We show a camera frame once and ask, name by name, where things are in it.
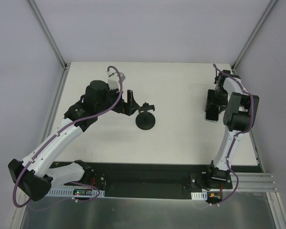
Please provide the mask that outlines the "black smartphone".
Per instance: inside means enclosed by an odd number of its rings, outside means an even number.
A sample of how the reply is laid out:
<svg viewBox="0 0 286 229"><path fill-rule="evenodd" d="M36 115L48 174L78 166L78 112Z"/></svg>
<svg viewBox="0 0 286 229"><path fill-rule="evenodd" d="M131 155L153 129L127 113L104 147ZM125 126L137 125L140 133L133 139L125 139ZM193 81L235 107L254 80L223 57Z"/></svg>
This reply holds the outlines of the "black smartphone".
<svg viewBox="0 0 286 229"><path fill-rule="evenodd" d="M205 108L205 119L210 122L218 122L219 108L212 104L207 104Z"/></svg>

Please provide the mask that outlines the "black phone stand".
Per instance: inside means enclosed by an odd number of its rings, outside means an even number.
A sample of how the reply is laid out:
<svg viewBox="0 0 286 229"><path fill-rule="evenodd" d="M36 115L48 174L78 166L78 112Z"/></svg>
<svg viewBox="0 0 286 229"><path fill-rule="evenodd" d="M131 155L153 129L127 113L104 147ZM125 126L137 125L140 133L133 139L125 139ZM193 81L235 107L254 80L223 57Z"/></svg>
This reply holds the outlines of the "black phone stand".
<svg viewBox="0 0 286 229"><path fill-rule="evenodd" d="M141 130L150 130L155 126L156 119L149 111L155 111L155 106L149 103L144 103L139 108L139 114L135 119L137 127Z"/></svg>

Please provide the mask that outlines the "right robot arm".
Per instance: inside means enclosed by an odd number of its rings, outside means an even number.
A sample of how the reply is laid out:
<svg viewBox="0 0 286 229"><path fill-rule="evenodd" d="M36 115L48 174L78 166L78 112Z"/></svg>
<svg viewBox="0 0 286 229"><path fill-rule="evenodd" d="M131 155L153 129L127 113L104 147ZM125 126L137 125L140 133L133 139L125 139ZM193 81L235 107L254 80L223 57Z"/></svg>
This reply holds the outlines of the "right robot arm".
<svg viewBox="0 0 286 229"><path fill-rule="evenodd" d="M205 119L217 122L221 112L224 112L225 132L218 153L203 175L207 190L231 179L231 163L236 148L244 134L254 126L260 100L259 96L246 90L240 76L229 70L216 68L214 83L215 88L207 92Z"/></svg>

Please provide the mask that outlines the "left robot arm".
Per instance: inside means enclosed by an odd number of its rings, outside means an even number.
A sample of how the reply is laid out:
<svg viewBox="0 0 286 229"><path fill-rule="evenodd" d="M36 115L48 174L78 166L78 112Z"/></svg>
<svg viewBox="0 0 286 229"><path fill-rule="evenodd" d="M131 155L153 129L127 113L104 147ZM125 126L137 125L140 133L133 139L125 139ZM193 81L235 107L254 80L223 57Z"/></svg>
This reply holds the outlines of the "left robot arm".
<svg viewBox="0 0 286 229"><path fill-rule="evenodd" d="M118 87L114 89L101 81L92 81L80 100L64 114L59 126L32 153L22 160L13 159L8 164L11 178L32 201L41 200L53 186L73 181L80 185L90 185L93 181L92 168L82 160L51 169L51 165L63 150L83 134L106 110L118 114L133 115L139 109L133 91L127 91L127 100L120 96Z"/></svg>

